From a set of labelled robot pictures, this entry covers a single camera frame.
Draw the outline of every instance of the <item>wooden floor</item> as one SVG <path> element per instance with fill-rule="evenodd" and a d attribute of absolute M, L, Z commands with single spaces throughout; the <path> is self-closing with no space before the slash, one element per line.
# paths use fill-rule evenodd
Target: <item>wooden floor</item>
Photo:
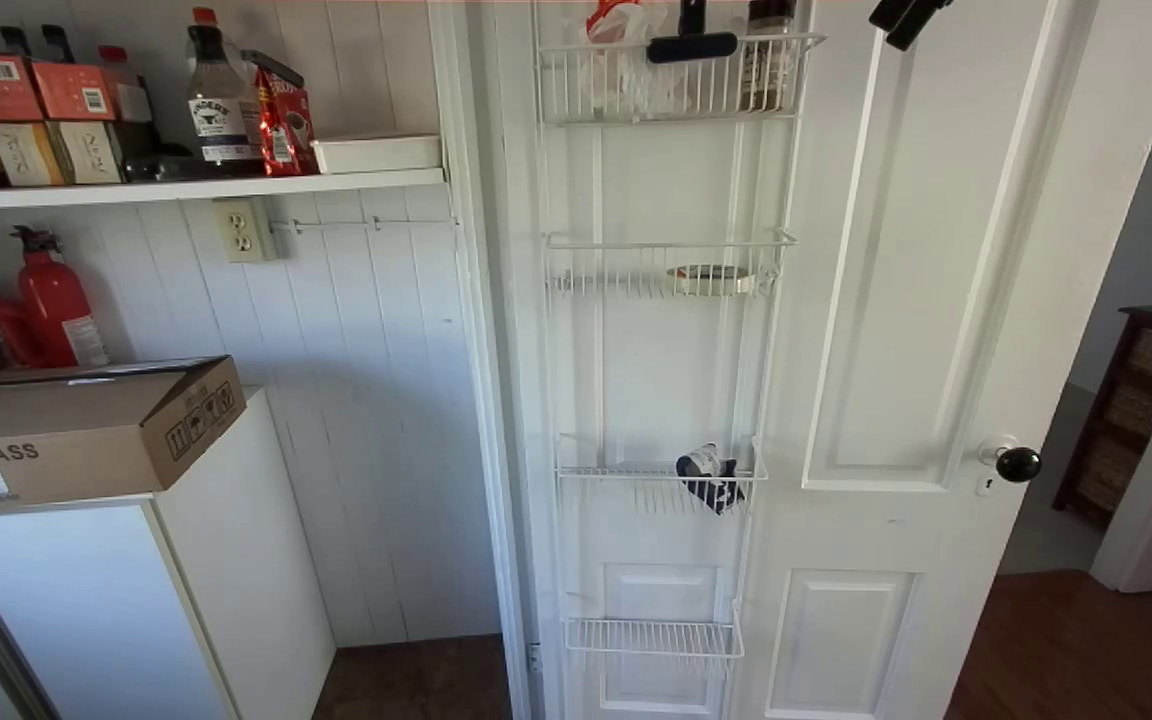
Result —
<path fill-rule="evenodd" d="M 500 637 L 335 652 L 316 720 L 508 720 Z"/>
<path fill-rule="evenodd" d="M 1152 720 L 1152 597 L 1000 576 L 952 720 Z"/>

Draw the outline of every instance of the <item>white door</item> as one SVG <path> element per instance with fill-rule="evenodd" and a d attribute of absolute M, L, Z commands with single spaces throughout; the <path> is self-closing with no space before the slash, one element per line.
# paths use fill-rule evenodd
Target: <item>white door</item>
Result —
<path fill-rule="evenodd" d="M 543 123 L 640 69 L 564 81 L 582 7 L 483 16 L 547 716 L 950 707 L 1025 497 L 994 466 L 1046 439 L 1152 143 L 1152 6 L 952 6 L 910 55 L 867 13 L 813 6 L 795 129 Z M 670 276 L 718 259 L 762 292 Z M 672 476 L 703 444 L 758 458 L 725 511 Z"/>

